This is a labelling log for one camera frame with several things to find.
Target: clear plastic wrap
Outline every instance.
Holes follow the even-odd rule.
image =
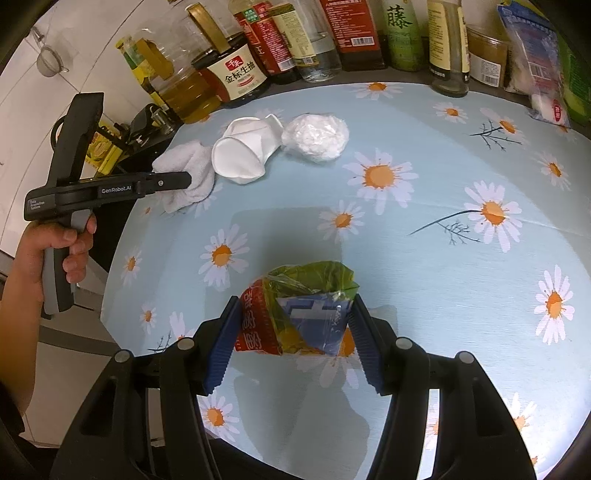
[[[533,118],[569,127],[562,100],[558,39],[550,23],[516,2],[499,5],[498,11],[512,43],[507,91],[530,96]]]
[[[305,113],[294,118],[283,131],[287,151],[295,151],[316,163],[338,158],[349,142],[349,128],[334,115]]]
[[[334,261],[270,271],[242,294],[236,350],[337,355],[358,288],[353,271]]]

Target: white wall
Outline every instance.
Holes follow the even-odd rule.
[[[381,25],[379,1],[371,1]],[[466,21],[498,24],[496,3],[464,0]],[[413,4],[426,34],[427,0]],[[0,76],[1,250],[9,255],[16,252],[26,226],[25,195],[47,178],[52,153],[49,132],[77,92],[105,92],[105,116],[119,123],[129,123],[150,102],[114,45],[170,8],[166,0],[60,0],[37,23],[70,70],[50,79],[37,71],[38,48],[32,38],[18,47]]]

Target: silver screw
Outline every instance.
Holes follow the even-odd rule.
[[[471,364],[474,361],[474,355],[470,352],[460,352],[459,358],[465,364]]]
[[[124,364],[127,360],[129,360],[129,357],[131,355],[129,354],[129,352],[127,350],[119,350],[116,354],[115,354],[115,361],[118,364]]]
[[[401,350],[408,350],[413,346],[413,341],[406,337],[400,337],[396,339],[396,346]]]
[[[178,343],[177,347],[179,350],[190,350],[195,345],[192,338],[181,338]]]

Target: forearm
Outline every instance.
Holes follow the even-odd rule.
[[[41,306],[18,269],[8,277],[0,304],[0,382],[24,413],[35,386]]]

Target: light blue tablecloth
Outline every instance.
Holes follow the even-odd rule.
[[[218,178],[207,200],[175,214],[156,196],[137,202],[109,274],[108,331],[150,353],[218,317],[274,267],[339,260],[398,335],[431,353],[476,355],[543,476],[591,407],[591,142],[502,99],[449,101],[423,85],[374,83],[220,111],[182,127],[171,147],[213,144],[239,116],[287,122],[306,112],[349,125],[335,162],[278,153],[259,181]],[[221,245],[230,257],[214,265]],[[201,403],[206,427],[302,478],[365,479],[389,398],[366,383],[350,343],[341,351],[234,353]],[[433,463],[437,399],[432,392],[420,478]]]

